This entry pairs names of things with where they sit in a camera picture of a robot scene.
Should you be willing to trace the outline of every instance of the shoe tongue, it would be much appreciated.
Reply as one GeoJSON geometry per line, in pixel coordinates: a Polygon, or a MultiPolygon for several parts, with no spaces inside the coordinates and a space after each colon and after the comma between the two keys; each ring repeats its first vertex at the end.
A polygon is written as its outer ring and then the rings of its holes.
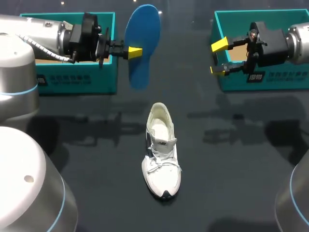
{"type": "Polygon", "coordinates": [[[169,152],[171,152],[174,148],[174,145],[177,143],[176,138],[171,140],[157,138],[153,131],[151,133],[151,140],[154,144],[154,149],[163,154],[168,154],[169,152]]]}

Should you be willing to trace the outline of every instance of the teal box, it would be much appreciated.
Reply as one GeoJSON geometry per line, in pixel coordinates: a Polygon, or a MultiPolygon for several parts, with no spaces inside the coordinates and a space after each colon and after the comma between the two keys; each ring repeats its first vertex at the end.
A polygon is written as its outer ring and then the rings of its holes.
{"type": "MultiPolygon", "coordinates": [[[[282,29],[287,33],[291,25],[309,22],[309,12],[306,9],[216,11],[212,24],[211,43],[225,36],[246,35],[250,23],[258,21],[264,21],[270,30],[282,29]]],[[[228,51],[218,52],[215,59],[218,64],[242,62],[242,60],[231,60],[228,51]]],[[[293,65],[286,62],[276,66],[257,67],[255,71],[263,75],[259,83],[248,83],[248,75],[237,72],[229,76],[218,77],[219,85],[222,91],[309,89],[309,65],[293,65]]]]}
{"type": "MultiPolygon", "coordinates": [[[[93,13],[98,16],[102,31],[109,27],[112,40],[117,39],[115,13],[93,13]]],[[[22,17],[81,24],[84,13],[21,14],[22,17]]],[[[99,69],[97,62],[37,63],[38,78],[44,77],[47,84],[39,86],[43,95],[55,94],[115,94],[117,92],[118,58],[109,57],[99,69]]]]}

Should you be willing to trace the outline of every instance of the shoe insole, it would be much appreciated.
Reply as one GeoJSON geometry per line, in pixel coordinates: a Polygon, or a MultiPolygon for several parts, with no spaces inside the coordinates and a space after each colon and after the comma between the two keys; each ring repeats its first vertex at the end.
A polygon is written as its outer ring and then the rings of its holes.
{"type": "Polygon", "coordinates": [[[149,84],[150,57],[160,39],[161,23],[158,10],[153,5],[139,6],[126,26],[125,45],[140,47],[142,56],[128,61],[130,85],[145,89],[149,84]]]}
{"type": "Polygon", "coordinates": [[[159,118],[154,120],[154,123],[151,127],[154,130],[154,136],[157,139],[169,140],[169,130],[164,121],[159,118]]]}

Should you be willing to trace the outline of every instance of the sneaker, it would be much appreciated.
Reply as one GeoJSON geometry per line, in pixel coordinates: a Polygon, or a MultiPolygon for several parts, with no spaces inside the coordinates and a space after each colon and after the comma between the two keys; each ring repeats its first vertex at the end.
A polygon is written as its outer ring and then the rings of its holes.
{"type": "Polygon", "coordinates": [[[181,168],[176,142],[174,124],[167,107],[155,103],[147,120],[147,153],[141,168],[151,192],[162,199],[173,197],[180,186],[181,168]]]}

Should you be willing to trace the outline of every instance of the dark work surface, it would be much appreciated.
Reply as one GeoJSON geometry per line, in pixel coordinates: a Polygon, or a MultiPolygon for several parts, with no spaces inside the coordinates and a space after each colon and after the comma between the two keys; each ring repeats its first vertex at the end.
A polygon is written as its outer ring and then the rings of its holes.
{"type": "Polygon", "coordinates": [[[214,10],[306,8],[304,0],[10,0],[0,13],[115,11],[123,36],[139,4],[162,13],[151,83],[135,92],[119,64],[116,96],[41,98],[30,134],[71,187],[77,232],[277,232],[274,200],[308,149],[309,93],[223,94],[209,73],[214,10]],[[168,107],[183,169],[178,197],[144,183],[144,132],[153,103],[168,107]]]}

